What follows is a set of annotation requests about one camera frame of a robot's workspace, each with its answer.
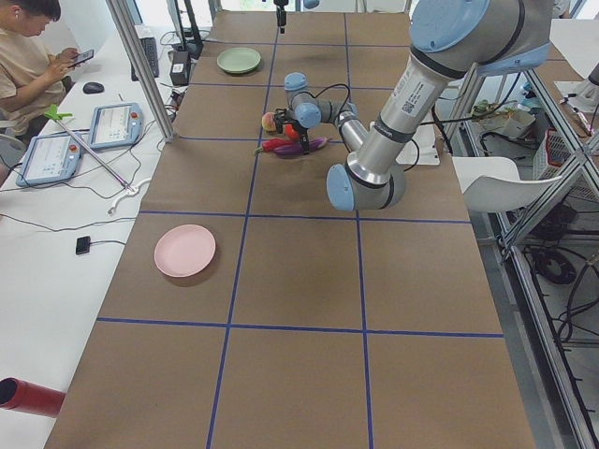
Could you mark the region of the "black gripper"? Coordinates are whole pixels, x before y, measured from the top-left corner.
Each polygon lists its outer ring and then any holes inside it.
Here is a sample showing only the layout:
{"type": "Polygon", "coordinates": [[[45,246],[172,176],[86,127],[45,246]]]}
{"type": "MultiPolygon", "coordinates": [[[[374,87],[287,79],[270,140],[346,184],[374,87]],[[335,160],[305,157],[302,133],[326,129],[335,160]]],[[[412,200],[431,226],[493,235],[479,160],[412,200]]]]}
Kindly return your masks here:
{"type": "Polygon", "coordinates": [[[285,34],[287,0],[274,0],[273,4],[276,6],[277,26],[281,27],[280,33],[285,34]]]}
{"type": "Polygon", "coordinates": [[[290,125],[290,138],[294,141],[301,142],[302,153],[310,153],[310,142],[307,140],[307,130],[300,124],[292,123],[290,125]]]}

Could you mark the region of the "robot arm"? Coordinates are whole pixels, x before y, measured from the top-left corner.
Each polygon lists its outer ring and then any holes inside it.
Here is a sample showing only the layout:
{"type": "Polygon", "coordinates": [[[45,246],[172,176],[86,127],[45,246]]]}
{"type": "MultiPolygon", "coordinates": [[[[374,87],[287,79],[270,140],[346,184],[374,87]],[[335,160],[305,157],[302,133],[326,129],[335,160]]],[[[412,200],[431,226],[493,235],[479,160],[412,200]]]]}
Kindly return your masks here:
{"type": "Polygon", "coordinates": [[[300,72],[285,76],[286,118],[299,132],[333,124],[349,150],[332,166],[326,187],[336,210],[380,210],[405,192],[397,158],[452,80],[518,73],[548,57],[550,1],[420,1],[411,19],[408,63],[386,104],[365,127],[348,103],[313,96],[300,72]]]}

